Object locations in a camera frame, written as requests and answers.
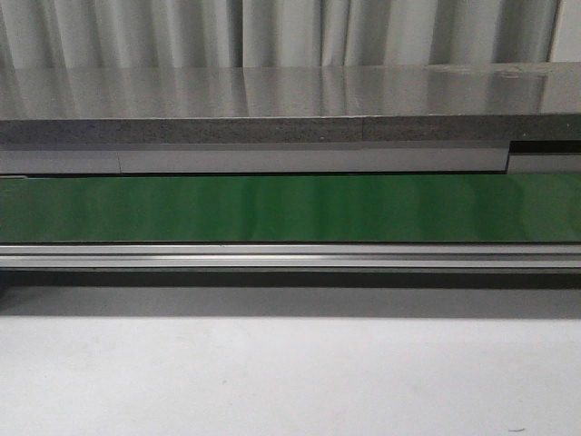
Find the green conveyor belt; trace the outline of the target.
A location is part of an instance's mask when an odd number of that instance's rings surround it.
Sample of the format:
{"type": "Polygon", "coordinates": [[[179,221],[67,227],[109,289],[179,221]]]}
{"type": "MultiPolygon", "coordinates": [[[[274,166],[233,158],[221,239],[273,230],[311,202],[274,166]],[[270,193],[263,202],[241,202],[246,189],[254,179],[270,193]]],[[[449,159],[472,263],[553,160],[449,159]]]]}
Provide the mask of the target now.
{"type": "Polygon", "coordinates": [[[576,243],[569,174],[5,178],[5,243],[576,243]]]}

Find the grey rear conveyor rail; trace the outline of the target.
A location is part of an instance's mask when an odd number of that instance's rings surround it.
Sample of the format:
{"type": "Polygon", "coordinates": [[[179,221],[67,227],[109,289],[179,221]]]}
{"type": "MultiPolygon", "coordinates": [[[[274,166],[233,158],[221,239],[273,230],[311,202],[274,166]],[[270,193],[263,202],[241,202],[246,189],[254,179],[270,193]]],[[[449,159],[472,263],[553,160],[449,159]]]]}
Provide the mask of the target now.
{"type": "Polygon", "coordinates": [[[578,141],[4,144],[2,175],[577,173],[578,141]]]}

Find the aluminium front conveyor rail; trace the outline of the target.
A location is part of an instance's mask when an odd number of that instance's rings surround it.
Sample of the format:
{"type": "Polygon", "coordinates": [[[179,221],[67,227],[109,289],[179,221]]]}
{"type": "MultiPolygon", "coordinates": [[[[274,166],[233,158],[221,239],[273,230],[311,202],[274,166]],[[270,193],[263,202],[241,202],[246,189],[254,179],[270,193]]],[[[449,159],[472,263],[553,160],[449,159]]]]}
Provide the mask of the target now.
{"type": "Polygon", "coordinates": [[[577,243],[7,243],[4,270],[577,270],[577,243]]]}

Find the grey pleated curtain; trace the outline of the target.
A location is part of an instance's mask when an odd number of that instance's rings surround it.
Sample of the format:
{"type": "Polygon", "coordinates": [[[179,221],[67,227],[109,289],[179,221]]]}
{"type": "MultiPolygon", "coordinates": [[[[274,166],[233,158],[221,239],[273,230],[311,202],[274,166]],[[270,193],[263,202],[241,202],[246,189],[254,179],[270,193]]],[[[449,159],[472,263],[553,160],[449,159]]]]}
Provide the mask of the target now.
{"type": "Polygon", "coordinates": [[[4,1],[1,65],[575,62],[577,1],[4,1]]]}

